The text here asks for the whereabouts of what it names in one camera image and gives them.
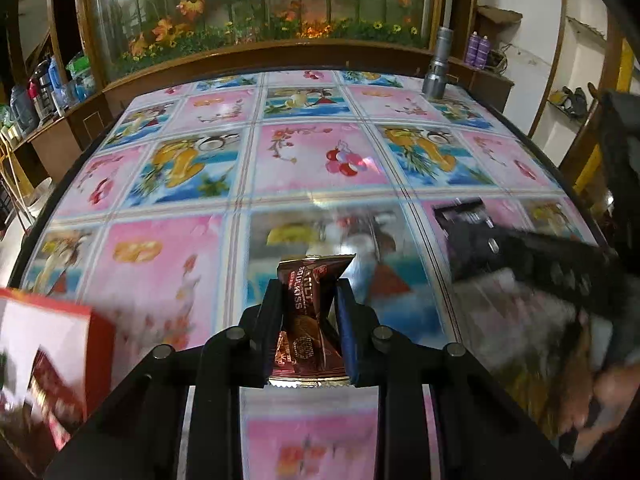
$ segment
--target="table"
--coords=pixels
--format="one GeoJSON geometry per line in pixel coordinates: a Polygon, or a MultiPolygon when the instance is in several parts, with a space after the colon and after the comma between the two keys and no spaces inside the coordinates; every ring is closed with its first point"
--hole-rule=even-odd
{"type": "Polygon", "coordinates": [[[190,348],[238,322],[282,257],[355,253],[345,277],[381,323],[427,346],[464,342],[540,420],[548,339],[574,311],[508,272],[453,286],[433,207],[480,196],[496,223],[596,240],[508,121],[456,86],[428,102],[421,85],[300,70],[138,96],[14,282],[108,316],[117,383],[156,344],[190,348]]]}

